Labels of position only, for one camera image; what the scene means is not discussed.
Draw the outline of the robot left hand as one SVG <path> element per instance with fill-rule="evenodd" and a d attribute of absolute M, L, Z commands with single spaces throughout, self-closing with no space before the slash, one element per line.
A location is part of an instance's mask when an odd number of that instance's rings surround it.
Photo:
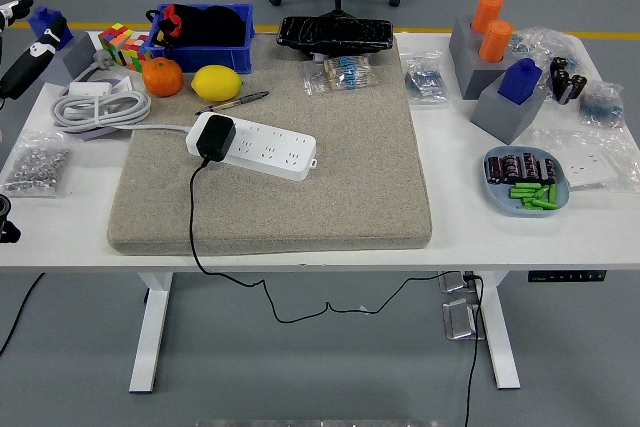
<path fill-rule="evenodd" d="M 14 0 L 1 5 L 1 32 L 17 19 L 27 16 L 33 0 Z M 1 78 L 1 100 L 18 99 L 46 70 L 62 41 L 67 20 L 54 16 L 39 38 L 32 43 Z"/>

